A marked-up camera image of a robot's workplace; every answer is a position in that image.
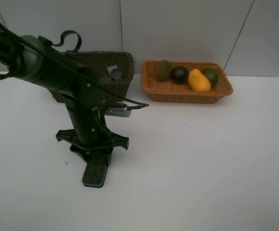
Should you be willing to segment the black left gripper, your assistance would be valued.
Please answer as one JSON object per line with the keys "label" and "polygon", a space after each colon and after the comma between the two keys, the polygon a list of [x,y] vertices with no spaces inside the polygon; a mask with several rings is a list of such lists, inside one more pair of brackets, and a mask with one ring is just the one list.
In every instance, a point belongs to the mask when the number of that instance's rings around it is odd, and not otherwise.
{"label": "black left gripper", "polygon": [[129,138],[110,131],[97,107],[84,110],[68,106],[67,111],[73,129],[59,130],[56,139],[70,143],[70,151],[85,163],[110,166],[114,147],[128,149]]}

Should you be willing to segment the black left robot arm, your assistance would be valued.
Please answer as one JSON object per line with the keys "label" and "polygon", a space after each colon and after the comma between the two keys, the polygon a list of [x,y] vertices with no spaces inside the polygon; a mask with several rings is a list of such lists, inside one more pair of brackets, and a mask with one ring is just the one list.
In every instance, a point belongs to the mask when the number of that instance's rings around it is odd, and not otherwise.
{"label": "black left robot arm", "polygon": [[0,62],[9,70],[0,80],[14,77],[62,94],[73,129],[58,131],[56,138],[68,142],[88,165],[108,167],[115,147],[128,148],[129,139],[110,131],[105,121],[108,108],[125,104],[99,98],[101,86],[90,67],[57,51],[44,37],[18,36],[1,23]]}

